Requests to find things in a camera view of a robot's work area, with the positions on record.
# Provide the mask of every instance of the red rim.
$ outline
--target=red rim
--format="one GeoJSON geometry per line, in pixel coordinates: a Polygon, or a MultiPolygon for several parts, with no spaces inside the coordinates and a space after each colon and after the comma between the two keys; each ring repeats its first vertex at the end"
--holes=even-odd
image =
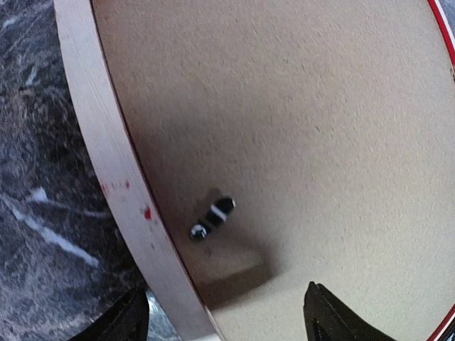
{"type": "Polygon", "coordinates": [[[439,325],[439,327],[433,332],[432,336],[429,337],[427,341],[437,341],[441,338],[442,334],[444,334],[444,331],[448,328],[451,322],[453,322],[455,319],[455,305],[452,307],[452,309],[449,311],[445,319],[442,320],[442,323],[439,325]]]}
{"type": "Polygon", "coordinates": [[[439,28],[441,29],[442,36],[446,42],[447,50],[449,50],[450,60],[452,65],[455,65],[455,47],[453,42],[453,34],[451,35],[451,28],[447,22],[446,15],[442,11],[441,4],[439,0],[428,0],[429,5],[431,6],[434,16],[436,17],[439,28]]]}

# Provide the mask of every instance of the red edge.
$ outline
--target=red edge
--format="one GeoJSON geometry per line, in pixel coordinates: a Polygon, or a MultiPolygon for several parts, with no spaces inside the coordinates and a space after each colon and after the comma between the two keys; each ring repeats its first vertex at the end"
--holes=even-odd
{"type": "Polygon", "coordinates": [[[450,27],[447,27],[444,20],[442,19],[442,14],[439,12],[438,6],[436,5],[437,0],[428,0],[430,7],[433,10],[436,21],[438,22],[439,28],[441,29],[442,36],[446,42],[447,50],[449,50],[450,60],[452,61],[452,66],[455,65],[455,47],[452,43],[449,35],[450,27]]]}
{"type": "Polygon", "coordinates": [[[439,337],[437,338],[437,336],[439,335],[441,330],[443,330],[449,324],[450,319],[454,315],[455,315],[455,304],[452,307],[452,309],[449,311],[449,313],[447,314],[445,319],[442,320],[442,323],[439,325],[439,327],[434,331],[432,336],[430,336],[427,341],[437,341],[437,340],[439,340],[439,337]]]}

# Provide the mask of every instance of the black marble surface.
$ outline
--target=black marble surface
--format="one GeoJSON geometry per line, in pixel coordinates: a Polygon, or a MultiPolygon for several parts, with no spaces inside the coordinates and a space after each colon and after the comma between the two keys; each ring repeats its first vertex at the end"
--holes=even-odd
{"type": "MultiPolygon", "coordinates": [[[[0,341],[67,340],[144,280],[65,80],[53,2],[0,0],[0,341]]],[[[179,340],[153,296],[150,340],[179,340]]]]}
{"type": "Polygon", "coordinates": [[[452,32],[455,34],[455,0],[439,0],[439,2],[444,9],[449,25],[452,27],[452,32]]]}

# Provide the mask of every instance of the beige fabric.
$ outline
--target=beige fabric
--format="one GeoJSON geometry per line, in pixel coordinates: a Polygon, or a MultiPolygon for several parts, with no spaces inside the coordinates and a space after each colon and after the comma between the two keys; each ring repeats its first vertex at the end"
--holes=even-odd
{"type": "Polygon", "coordinates": [[[393,338],[431,334],[455,301],[455,86],[426,1],[94,10],[140,161],[226,340],[305,340],[309,281],[393,338]],[[238,207],[194,244],[214,188],[238,207]]]}

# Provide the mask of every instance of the screw head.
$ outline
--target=screw head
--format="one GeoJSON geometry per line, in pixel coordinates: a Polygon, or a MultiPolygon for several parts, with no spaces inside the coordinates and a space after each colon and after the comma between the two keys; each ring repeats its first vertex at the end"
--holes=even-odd
{"type": "Polygon", "coordinates": [[[207,237],[208,230],[202,224],[195,224],[191,227],[190,236],[192,239],[202,240],[207,237]]]}

